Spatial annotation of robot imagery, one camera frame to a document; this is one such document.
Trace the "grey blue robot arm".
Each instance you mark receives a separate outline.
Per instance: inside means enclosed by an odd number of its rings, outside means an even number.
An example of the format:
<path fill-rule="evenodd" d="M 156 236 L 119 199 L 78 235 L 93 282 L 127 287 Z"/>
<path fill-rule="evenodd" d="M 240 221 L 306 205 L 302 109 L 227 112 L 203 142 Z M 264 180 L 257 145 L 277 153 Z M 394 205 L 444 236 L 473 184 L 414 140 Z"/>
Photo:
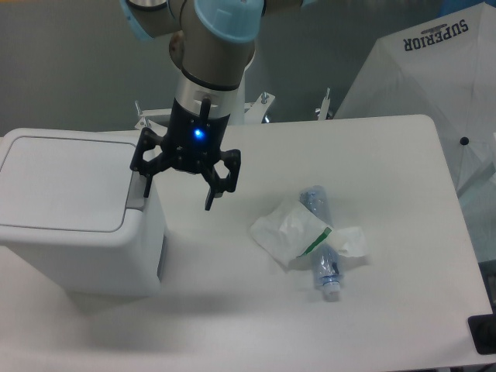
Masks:
<path fill-rule="evenodd" d="M 307 1 L 122 1 L 136 36 L 152 40 L 183 33 L 181 70 L 167 132 L 142 129 L 132 171 L 146 178 L 173 168 L 200 174 L 208 183 L 205 209 L 215 198 L 236 190 L 241 153 L 221 150 L 246 66 L 264 16 L 300 9 Z"/>

